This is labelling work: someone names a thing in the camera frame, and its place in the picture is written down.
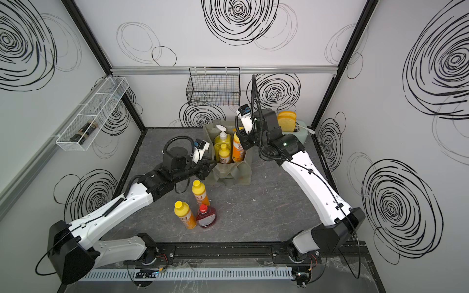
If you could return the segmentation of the yellow pump soap bottle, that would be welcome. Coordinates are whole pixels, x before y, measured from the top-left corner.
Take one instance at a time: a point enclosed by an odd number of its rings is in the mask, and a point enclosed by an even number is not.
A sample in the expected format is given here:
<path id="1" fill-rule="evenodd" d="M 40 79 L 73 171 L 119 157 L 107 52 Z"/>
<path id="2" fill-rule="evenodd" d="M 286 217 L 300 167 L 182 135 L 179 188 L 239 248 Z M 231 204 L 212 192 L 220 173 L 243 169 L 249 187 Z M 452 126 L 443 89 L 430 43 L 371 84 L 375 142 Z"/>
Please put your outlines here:
<path id="1" fill-rule="evenodd" d="M 222 125 L 217 125 L 216 128 L 220 131 L 220 133 L 214 139 L 214 150 L 215 150 L 216 161 L 219 162 L 219 149 L 220 149 L 221 144 L 227 144 L 231 153 L 232 152 L 232 139 L 231 139 L 231 135 L 227 133 L 226 127 Z"/>

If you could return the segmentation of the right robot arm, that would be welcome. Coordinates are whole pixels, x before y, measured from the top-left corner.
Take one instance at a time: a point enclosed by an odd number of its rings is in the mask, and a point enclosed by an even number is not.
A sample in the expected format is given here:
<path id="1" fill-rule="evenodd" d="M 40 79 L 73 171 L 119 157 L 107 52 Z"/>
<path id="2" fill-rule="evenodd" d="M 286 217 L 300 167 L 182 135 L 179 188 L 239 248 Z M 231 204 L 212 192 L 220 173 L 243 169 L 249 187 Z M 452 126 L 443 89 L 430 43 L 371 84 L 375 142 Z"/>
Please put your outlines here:
<path id="1" fill-rule="evenodd" d="M 243 105 L 236 112 L 235 127 L 243 148 L 257 147 L 263 160 L 275 161 L 283 168 L 320 217 L 321 224 L 289 240 L 287 249 L 292 260 L 300 262 L 310 252 L 333 252 L 356 234 L 365 213 L 360 208 L 352 208 L 337 194 L 295 135 L 283 134 L 273 110 L 254 112 L 249 105 Z"/>

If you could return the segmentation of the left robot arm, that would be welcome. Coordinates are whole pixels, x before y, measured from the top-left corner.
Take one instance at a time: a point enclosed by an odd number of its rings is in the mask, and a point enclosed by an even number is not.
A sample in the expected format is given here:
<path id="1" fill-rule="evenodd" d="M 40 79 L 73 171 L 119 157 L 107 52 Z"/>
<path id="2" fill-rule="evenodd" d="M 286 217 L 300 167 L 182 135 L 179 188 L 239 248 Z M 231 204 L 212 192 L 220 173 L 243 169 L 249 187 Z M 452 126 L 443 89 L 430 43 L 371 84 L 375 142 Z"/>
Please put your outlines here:
<path id="1" fill-rule="evenodd" d="M 177 183 L 205 179 L 214 163 L 205 158 L 209 143 L 197 140 L 191 153 L 175 146 L 163 150 L 163 162 L 133 179 L 126 191 L 94 212 L 70 223 L 51 226 L 47 257 L 64 285 L 85 277 L 91 270 L 121 261 L 153 264 L 160 255 L 156 242 L 146 233 L 116 241 L 102 237 L 126 218 L 172 192 Z"/>

